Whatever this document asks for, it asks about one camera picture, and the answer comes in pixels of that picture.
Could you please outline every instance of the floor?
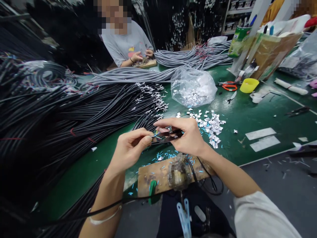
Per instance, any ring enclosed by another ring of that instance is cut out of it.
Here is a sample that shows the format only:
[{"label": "floor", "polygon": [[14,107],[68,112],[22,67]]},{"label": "floor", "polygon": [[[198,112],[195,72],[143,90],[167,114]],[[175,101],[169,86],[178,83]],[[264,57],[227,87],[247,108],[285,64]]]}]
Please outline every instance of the floor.
[{"label": "floor", "polygon": [[[294,159],[290,160],[288,154],[283,153],[245,165],[242,169],[256,181],[303,238],[313,238],[317,231],[317,178],[307,172],[317,173],[317,161],[312,158],[299,159],[305,164],[290,161]],[[213,196],[212,199],[235,230],[232,193],[225,187],[221,196]],[[156,237],[160,207],[160,202],[150,206],[144,201],[124,205],[116,238]]]}]

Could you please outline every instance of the orange-handled scissors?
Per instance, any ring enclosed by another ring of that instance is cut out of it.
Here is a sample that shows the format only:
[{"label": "orange-handled scissors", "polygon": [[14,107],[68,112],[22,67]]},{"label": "orange-handled scissors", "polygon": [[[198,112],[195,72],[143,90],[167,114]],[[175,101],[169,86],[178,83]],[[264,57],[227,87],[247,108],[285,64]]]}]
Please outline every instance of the orange-handled scissors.
[{"label": "orange-handled scissors", "polygon": [[223,83],[219,83],[219,85],[221,87],[223,87],[224,89],[228,90],[228,91],[236,91],[237,88],[237,83],[233,82],[233,81],[227,81],[227,82],[223,82]]}]

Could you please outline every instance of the yellow container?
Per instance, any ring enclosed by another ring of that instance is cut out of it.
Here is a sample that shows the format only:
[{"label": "yellow container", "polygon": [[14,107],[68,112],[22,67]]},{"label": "yellow container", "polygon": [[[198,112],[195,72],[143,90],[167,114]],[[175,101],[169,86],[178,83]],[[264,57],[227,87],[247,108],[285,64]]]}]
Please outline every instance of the yellow container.
[{"label": "yellow container", "polygon": [[243,80],[243,83],[241,84],[240,91],[243,93],[252,93],[257,85],[259,84],[259,81],[253,78],[247,78]]}]

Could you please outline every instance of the white tube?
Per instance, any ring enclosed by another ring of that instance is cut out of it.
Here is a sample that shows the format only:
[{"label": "white tube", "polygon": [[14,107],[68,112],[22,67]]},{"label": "white tube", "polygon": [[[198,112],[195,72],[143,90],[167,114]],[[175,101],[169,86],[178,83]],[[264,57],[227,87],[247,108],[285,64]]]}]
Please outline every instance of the white tube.
[{"label": "white tube", "polygon": [[284,88],[286,88],[286,89],[288,89],[288,90],[290,90],[292,92],[298,93],[300,95],[306,95],[308,93],[307,90],[301,89],[301,88],[298,88],[298,87],[294,87],[293,85],[291,85],[289,83],[286,83],[283,80],[280,80],[278,78],[276,78],[274,82],[277,83],[278,85],[281,85],[282,87],[284,87]]}]

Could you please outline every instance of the person's hand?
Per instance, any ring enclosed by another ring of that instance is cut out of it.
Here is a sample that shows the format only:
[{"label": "person's hand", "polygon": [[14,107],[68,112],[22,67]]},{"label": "person's hand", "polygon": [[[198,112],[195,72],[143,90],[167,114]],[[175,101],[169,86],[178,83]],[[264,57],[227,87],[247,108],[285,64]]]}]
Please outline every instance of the person's hand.
[{"label": "person's hand", "polygon": [[145,51],[145,55],[148,57],[148,58],[152,58],[153,57],[153,50],[150,50],[150,49],[147,49]]},{"label": "person's hand", "polygon": [[151,145],[154,134],[140,128],[119,136],[116,150],[108,167],[120,173],[132,167],[139,159],[142,151]]},{"label": "person's hand", "polygon": [[140,56],[140,54],[141,54],[141,51],[134,53],[131,57],[132,62],[136,63],[138,61],[142,61],[143,57],[142,57],[142,55]]},{"label": "person's hand", "polygon": [[201,156],[203,150],[210,148],[210,146],[203,140],[197,122],[194,118],[167,118],[161,119],[154,123],[157,126],[157,130],[160,132],[169,131],[165,127],[172,126],[172,130],[179,128],[184,134],[182,137],[176,140],[172,140],[171,143],[175,149],[184,154],[190,154],[193,156]]}]

